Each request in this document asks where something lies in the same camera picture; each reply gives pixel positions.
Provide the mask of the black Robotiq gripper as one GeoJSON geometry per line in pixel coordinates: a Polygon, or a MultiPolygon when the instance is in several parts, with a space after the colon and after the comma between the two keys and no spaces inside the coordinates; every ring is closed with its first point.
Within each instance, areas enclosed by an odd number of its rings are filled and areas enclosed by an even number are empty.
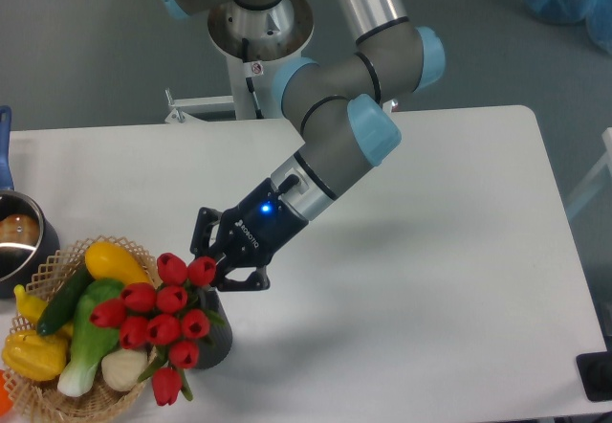
{"type": "Polygon", "coordinates": [[[276,187],[267,178],[223,213],[207,207],[198,210],[189,250],[195,258],[217,259],[217,273],[223,275],[215,283],[219,291],[259,292],[271,287],[266,265],[308,225],[282,197],[298,182],[288,177],[276,187]]]}

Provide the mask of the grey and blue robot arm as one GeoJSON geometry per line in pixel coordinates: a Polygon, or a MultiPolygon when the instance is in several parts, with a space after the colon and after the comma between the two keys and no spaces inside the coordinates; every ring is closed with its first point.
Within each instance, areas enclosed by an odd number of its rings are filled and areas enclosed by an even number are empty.
{"type": "Polygon", "coordinates": [[[238,118],[283,118],[302,138],[237,206],[201,209],[192,238],[192,253],[216,264],[213,287],[265,290],[273,255],[400,143],[384,106],[438,80],[444,47],[412,25],[402,0],[339,0],[356,50],[332,66],[302,54],[314,30],[305,0],[163,2],[179,18],[208,14],[238,118]]]}

